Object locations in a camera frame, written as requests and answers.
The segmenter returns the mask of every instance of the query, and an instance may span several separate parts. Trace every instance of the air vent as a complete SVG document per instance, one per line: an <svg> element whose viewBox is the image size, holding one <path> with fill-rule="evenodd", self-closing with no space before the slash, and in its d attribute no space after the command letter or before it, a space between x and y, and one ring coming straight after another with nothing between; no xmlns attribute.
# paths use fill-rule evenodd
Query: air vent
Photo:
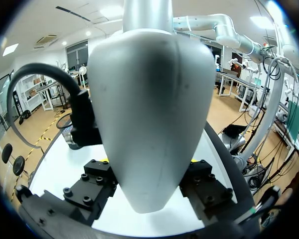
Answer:
<svg viewBox="0 0 299 239"><path fill-rule="evenodd" d="M277 41L274 37L272 36L263 36L263 39L265 40L266 43L268 43L270 46L277 46Z"/></svg>
<svg viewBox="0 0 299 239"><path fill-rule="evenodd" d="M44 46L34 46L33 49L37 50L37 49L41 49L41 48L44 48Z"/></svg>
<svg viewBox="0 0 299 239"><path fill-rule="evenodd" d="M84 20L86 20L86 21L91 21L91 20L89 20L89 19L87 19L87 18L85 18L85 17L83 17L83 16L81 16L81 15L79 15L79 14L77 14L77 13L71 11L71 10L69 10L69 9L66 9L66 8L64 8L64 7L56 6L55 8L56 8L56 9L59 9L59 10L61 10L61 11L70 13L70 14L72 14L72 15L75 15L75 16L77 16L77 17L79 17L79 18L81 18L81 19L84 19Z"/></svg>
<svg viewBox="0 0 299 239"><path fill-rule="evenodd" d="M56 35L47 35L47 36L44 36L42 38L40 38L37 42L36 42L36 45L43 45L43 44L46 44L48 42L51 42L53 40L56 39Z"/></svg>

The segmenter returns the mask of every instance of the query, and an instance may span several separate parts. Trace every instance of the screw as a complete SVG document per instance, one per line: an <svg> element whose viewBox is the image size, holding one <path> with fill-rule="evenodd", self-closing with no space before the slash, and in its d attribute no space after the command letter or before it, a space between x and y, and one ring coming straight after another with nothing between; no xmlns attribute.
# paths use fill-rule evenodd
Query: screw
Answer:
<svg viewBox="0 0 299 239"><path fill-rule="evenodd" d="M46 224L46 220L44 218L39 218L38 225L43 227Z"/></svg>
<svg viewBox="0 0 299 239"><path fill-rule="evenodd" d="M88 181L89 180L89 175L87 175L86 173L81 174L81 179L83 181Z"/></svg>
<svg viewBox="0 0 299 239"><path fill-rule="evenodd" d="M207 196L204 200L204 204L211 204L215 201L215 198L213 196Z"/></svg>
<svg viewBox="0 0 299 239"><path fill-rule="evenodd" d="M99 185L99 184L102 184L103 183L103 178L102 177L97 177L96 178L96 183Z"/></svg>
<svg viewBox="0 0 299 239"><path fill-rule="evenodd" d="M233 196L233 190L231 188L226 188L226 190L222 194L223 198L231 198L232 196Z"/></svg>
<svg viewBox="0 0 299 239"><path fill-rule="evenodd" d="M63 189L63 193L64 193L64 195L67 196L67 197L71 197L71 196L73 195L71 189L69 189L69 188L64 188L64 189Z"/></svg>
<svg viewBox="0 0 299 239"><path fill-rule="evenodd" d="M214 181L215 180L215 174L213 174L213 173L208 174L208 179L210 181Z"/></svg>
<svg viewBox="0 0 299 239"><path fill-rule="evenodd" d="M90 206L90 205L93 204L93 200L92 200L89 196L85 196L85 197L83 198L83 203L84 203L85 205Z"/></svg>
<svg viewBox="0 0 299 239"><path fill-rule="evenodd" d="M52 208L50 208L50 209L47 211L47 214L48 214L49 216L54 216L55 211L54 211Z"/></svg>
<svg viewBox="0 0 299 239"><path fill-rule="evenodd" d="M194 177L194 182L195 183L199 183L200 182L200 178L199 177Z"/></svg>

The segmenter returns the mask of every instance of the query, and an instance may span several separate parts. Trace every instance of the black bag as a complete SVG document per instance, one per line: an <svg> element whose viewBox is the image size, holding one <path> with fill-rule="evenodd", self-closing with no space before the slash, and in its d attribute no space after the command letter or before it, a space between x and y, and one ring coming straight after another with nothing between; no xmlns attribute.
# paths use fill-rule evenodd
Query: black bag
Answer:
<svg viewBox="0 0 299 239"><path fill-rule="evenodd" d="M27 119L31 116L31 112L29 110L25 110L23 113L22 113L22 117L24 119Z"/></svg>

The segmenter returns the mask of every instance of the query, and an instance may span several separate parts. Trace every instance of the ceiling light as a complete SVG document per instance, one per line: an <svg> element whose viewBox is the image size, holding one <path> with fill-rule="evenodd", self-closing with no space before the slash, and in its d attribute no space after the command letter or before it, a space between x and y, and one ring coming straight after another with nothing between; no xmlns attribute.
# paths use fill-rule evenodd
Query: ceiling light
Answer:
<svg viewBox="0 0 299 239"><path fill-rule="evenodd" d="M265 16L251 16L251 21L262 29L275 29L273 23Z"/></svg>
<svg viewBox="0 0 299 239"><path fill-rule="evenodd" d="M19 45L19 43L6 47L2 56L6 56L6 55L14 52L16 50L16 48L18 47L18 45Z"/></svg>
<svg viewBox="0 0 299 239"><path fill-rule="evenodd" d="M106 18L121 16L123 15L123 8L120 6L109 6L100 10L100 13Z"/></svg>

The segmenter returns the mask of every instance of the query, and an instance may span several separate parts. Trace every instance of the box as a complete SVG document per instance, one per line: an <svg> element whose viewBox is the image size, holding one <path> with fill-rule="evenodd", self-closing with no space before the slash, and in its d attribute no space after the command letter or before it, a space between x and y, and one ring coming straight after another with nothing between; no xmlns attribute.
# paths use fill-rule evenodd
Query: box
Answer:
<svg viewBox="0 0 299 239"><path fill-rule="evenodd" d="M250 106L250 107L249 107L249 112L248 112L248 114L249 114L250 117L253 117L253 116L254 116L254 114L255 114L255 112L256 112L256 109L257 109L257 106Z"/></svg>

